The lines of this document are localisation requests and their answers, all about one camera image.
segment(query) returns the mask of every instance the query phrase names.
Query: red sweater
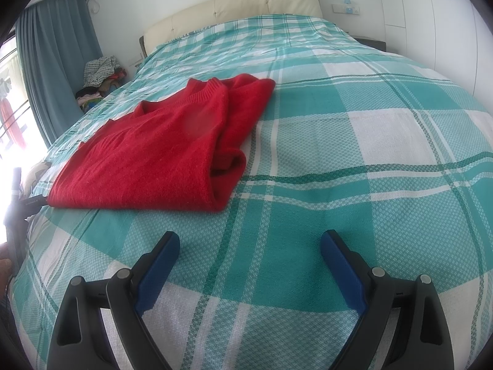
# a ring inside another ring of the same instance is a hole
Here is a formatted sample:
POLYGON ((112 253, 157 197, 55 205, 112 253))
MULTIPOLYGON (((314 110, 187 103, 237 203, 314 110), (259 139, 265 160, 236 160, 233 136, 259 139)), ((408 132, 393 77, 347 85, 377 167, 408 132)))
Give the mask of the red sweater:
POLYGON ((69 159, 48 195, 67 208, 222 210, 245 170, 240 145, 274 81, 195 79, 109 120, 69 159))

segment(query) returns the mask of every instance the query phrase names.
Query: blue curtain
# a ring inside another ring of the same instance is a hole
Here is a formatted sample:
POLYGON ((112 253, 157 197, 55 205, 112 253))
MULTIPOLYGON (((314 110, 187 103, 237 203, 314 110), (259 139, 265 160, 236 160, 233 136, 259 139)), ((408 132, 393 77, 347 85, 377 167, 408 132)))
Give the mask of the blue curtain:
POLYGON ((75 93, 87 61, 102 56, 86 0, 43 0, 15 25, 26 90, 39 130, 50 146, 81 116, 75 93))

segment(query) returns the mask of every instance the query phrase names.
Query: window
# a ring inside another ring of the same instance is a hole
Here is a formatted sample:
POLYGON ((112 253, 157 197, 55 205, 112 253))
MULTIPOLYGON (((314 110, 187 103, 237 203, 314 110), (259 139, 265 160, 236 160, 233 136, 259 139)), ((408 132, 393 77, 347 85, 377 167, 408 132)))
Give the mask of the window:
POLYGON ((10 203, 12 169, 21 167, 25 176, 46 150, 29 105, 14 36, 0 48, 0 243, 6 241, 3 216, 10 203))

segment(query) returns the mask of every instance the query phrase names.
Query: headboard cushion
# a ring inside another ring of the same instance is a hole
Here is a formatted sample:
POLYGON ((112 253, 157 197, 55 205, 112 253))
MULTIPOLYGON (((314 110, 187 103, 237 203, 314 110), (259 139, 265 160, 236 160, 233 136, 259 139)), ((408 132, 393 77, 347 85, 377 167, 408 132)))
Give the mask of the headboard cushion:
POLYGON ((264 14, 298 14, 322 18, 319 0, 209 0, 151 26, 141 38, 144 55, 156 46, 203 27, 264 14))

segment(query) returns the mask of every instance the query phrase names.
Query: plaid bedspread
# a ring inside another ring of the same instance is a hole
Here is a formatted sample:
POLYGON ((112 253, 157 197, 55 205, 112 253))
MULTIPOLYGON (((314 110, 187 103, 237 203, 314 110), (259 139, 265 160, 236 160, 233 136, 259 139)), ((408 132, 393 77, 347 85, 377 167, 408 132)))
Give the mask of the plaid bedspread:
MULTIPOLYGON (((158 47, 133 82, 53 144, 35 193, 48 193, 108 119, 191 77, 243 72, 277 86, 242 147, 247 169, 226 210, 44 208, 32 220, 10 288, 29 360, 46 367, 71 277, 109 277, 173 230, 181 253, 144 321, 174 369, 328 368, 357 320, 320 256, 320 236, 333 228, 370 266, 433 279, 455 368, 464 369, 493 331, 493 119, 435 71, 362 46, 327 21, 264 15, 158 47)), ((104 319, 120 366, 130 368, 104 319)))

